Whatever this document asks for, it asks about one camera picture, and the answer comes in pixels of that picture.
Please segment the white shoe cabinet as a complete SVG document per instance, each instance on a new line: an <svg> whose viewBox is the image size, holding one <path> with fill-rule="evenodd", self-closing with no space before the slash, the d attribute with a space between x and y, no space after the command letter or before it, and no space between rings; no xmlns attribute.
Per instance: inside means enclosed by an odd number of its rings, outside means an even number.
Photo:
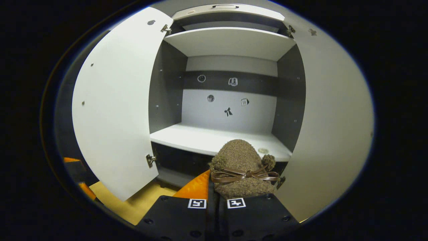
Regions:
<svg viewBox="0 0 428 241"><path fill-rule="evenodd" d="M258 1L232 0L165 1L153 7L172 18L180 10L219 3L262 7ZM280 10L269 10L284 15ZM288 37L289 25L285 20L220 13L173 20L169 27L171 34L210 27L241 27ZM271 133L293 153L301 131L305 99L304 64L297 44L274 62L240 56L188 57L163 40L151 76L149 131L151 134L181 123L213 130ZM205 172L213 157L154 142L151 145L159 171L157 179L177 187ZM283 175L288 163L277 162L274 171Z"/></svg>

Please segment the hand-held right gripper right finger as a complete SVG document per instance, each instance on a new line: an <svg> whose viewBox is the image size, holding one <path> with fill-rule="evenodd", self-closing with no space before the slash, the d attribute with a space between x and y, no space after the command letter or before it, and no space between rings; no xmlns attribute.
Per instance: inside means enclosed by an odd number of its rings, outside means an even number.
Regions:
<svg viewBox="0 0 428 241"><path fill-rule="evenodd" d="M299 221L274 194L249 198L219 197L215 241L285 241Z"/></svg>

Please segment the brown fuzzy shoe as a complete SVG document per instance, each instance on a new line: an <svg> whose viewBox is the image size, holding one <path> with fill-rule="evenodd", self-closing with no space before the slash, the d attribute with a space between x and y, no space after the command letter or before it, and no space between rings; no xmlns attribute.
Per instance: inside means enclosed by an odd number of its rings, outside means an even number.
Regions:
<svg viewBox="0 0 428 241"><path fill-rule="evenodd" d="M280 175L274 171L273 155L261 157L243 139L228 141L212 158L210 167L214 190L224 199L249 198L273 194Z"/></svg>

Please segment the white cabinet shelf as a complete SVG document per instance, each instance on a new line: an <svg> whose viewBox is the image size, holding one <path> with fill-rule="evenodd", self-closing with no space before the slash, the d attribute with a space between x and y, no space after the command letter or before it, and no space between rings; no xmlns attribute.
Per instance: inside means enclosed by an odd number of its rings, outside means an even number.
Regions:
<svg viewBox="0 0 428 241"><path fill-rule="evenodd" d="M210 27L179 32L164 40L188 57L240 56L277 62L296 41L274 32L241 27Z"/></svg>
<svg viewBox="0 0 428 241"><path fill-rule="evenodd" d="M181 123L150 134L154 143L215 156L230 140L242 139L250 143L260 157L272 155L276 162L288 162L292 152L271 133L242 133L196 128Z"/></svg>

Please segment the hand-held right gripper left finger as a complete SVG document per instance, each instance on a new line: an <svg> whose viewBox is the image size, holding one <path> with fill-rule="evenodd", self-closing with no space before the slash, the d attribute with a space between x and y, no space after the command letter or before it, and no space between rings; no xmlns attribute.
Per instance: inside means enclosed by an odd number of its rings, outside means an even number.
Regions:
<svg viewBox="0 0 428 241"><path fill-rule="evenodd" d="M214 219L210 176L207 170L173 196L161 195L136 229L147 241L209 241Z"/></svg>

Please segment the white cabinet door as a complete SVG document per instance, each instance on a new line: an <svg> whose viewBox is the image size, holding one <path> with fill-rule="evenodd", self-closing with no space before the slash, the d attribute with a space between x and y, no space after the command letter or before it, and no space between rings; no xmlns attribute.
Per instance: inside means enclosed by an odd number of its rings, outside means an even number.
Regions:
<svg viewBox="0 0 428 241"><path fill-rule="evenodd" d="M119 23L92 49L77 76L72 121L84 160L126 201L157 175L149 131L149 89L165 26L173 19L147 7Z"/></svg>
<svg viewBox="0 0 428 241"><path fill-rule="evenodd" d="M294 29L306 80L301 131L276 192L306 223L340 199L368 159L375 112L365 76L352 56L315 23L283 7Z"/></svg>

